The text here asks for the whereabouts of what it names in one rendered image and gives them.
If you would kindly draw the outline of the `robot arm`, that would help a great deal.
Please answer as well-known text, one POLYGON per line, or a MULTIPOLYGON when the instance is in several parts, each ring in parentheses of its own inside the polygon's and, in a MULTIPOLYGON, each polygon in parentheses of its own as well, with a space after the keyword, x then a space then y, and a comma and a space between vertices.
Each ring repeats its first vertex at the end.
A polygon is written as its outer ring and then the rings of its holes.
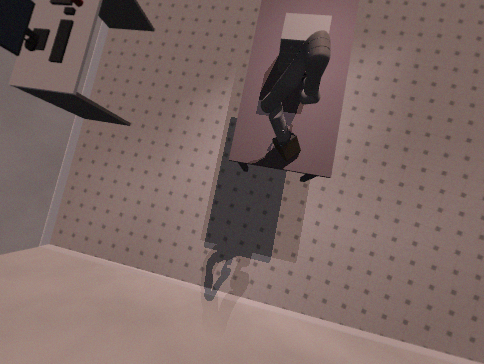
POLYGON ((290 95, 303 80, 299 91, 301 104, 319 102, 321 77, 330 60, 330 36, 321 30, 313 33, 303 44, 295 59, 274 85, 271 92, 261 101, 261 109, 269 114, 269 120, 278 142, 285 142, 290 133, 283 115, 281 101, 290 95))

